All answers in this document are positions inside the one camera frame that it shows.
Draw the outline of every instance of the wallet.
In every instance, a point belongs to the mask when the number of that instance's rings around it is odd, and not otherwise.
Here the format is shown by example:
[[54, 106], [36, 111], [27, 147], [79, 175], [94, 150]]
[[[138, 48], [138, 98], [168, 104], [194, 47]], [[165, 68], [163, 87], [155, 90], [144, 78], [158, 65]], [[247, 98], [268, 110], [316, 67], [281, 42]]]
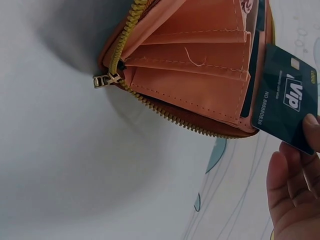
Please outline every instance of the wallet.
[[104, 75], [93, 84], [128, 91], [189, 130], [250, 137], [274, 37], [268, 0], [134, 0], [100, 54]]

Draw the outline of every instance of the black card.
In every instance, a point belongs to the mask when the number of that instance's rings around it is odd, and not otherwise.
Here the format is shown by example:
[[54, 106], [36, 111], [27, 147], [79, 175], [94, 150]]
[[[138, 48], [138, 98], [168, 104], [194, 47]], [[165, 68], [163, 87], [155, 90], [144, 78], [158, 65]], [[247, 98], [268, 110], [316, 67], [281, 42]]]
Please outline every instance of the black card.
[[250, 73], [251, 79], [249, 82], [248, 90], [246, 92], [242, 111], [240, 114], [242, 118], [247, 118], [249, 117], [249, 114], [250, 114], [251, 102], [252, 102], [252, 97], [254, 95], [254, 88], [255, 88], [255, 81], [256, 81], [257, 61], [258, 61], [258, 53], [259, 53], [259, 40], [260, 40], [260, 33], [259, 31], [256, 30], [254, 41], [253, 41], [250, 65], [249, 65], [249, 73]]
[[266, 22], [266, 0], [259, 0], [258, 18], [256, 21], [256, 29], [263, 32]]
[[252, 125], [312, 155], [302, 122], [307, 114], [318, 115], [317, 85], [313, 67], [268, 44]]

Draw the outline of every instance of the gold zipper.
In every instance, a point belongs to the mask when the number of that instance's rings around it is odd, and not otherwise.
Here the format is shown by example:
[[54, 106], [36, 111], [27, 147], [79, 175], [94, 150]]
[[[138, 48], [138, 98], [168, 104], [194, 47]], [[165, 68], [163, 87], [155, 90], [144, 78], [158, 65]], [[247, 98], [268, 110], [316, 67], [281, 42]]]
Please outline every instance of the gold zipper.
[[137, 25], [142, 14], [145, 10], [154, 2], [155, 0], [134, 0], [131, 5], [131, 10], [129, 11], [129, 16], [125, 23], [124, 29], [120, 36], [118, 37], [116, 49], [111, 57], [109, 65], [109, 73], [115, 75], [117, 73], [118, 62], [120, 61], [122, 52], [125, 48], [126, 42], [132, 32], [132, 30]]
[[150, 100], [145, 98], [140, 93], [132, 90], [127, 84], [124, 79], [120, 77], [117, 73], [118, 70], [118, 63], [121, 60], [122, 52], [125, 48], [126, 42], [135, 28], [139, 20], [143, 14], [149, 10], [153, 3], [157, 2], [157, 0], [134, 0], [134, 3], [131, 5], [131, 10], [129, 11], [129, 16], [127, 17], [127, 21], [125, 23], [125, 27], [119, 37], [117, 38], [117, 47], [111, 57], [108, 73], [106, 75], [95, 76], [93, 77], [93, 85], [95, 88], [103, 88], [107, 87], [111, 84], [119, 84], [122, 88], [124, 88], [127, 92], [131, 93], [138, 101], [144, 104], [146, 107], [152, 109], [153, 112], [156, 112], [164, 119], [175, 123], [181, 127], [184, 127], [188, 130], [191, 130], [196, 133], [200, 133], [206, 136], [217, 137], [217, 138], [224, 138], [224, 139], [240, 139], [239, 136], [230, 136], [230, 135], [222, 135], [216, 132], [208, 131], [206, 129], [200, 128], [199, 126], [193, 125], [179, 117], [174, 116], [173, 114], [167, 112], [166, 110], [162, 109], [161, 107], [153, 104]]

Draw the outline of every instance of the vip logo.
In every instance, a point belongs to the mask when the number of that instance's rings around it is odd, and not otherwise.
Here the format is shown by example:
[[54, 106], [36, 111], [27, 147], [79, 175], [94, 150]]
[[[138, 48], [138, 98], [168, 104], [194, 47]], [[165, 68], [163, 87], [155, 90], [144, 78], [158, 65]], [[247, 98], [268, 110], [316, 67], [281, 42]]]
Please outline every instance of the vip logo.
[[283, 103], [293, 110], [300, 112], [302, 91], [302, 82], [296, 80], [290, 74], [287, 74], [285, 80], [285, 93]]

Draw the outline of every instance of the fingernail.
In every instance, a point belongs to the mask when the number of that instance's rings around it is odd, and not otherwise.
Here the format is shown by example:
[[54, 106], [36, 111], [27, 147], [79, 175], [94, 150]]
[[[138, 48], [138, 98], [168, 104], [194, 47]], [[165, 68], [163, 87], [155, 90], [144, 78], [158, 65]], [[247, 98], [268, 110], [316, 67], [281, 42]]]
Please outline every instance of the fingernail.
[[310, 125], [319, 125], [318, 120], [316, 119], [315, 116], [313, 116], [312, 114], [308, 114], [305, 117], [305, 121], [310, 124]]

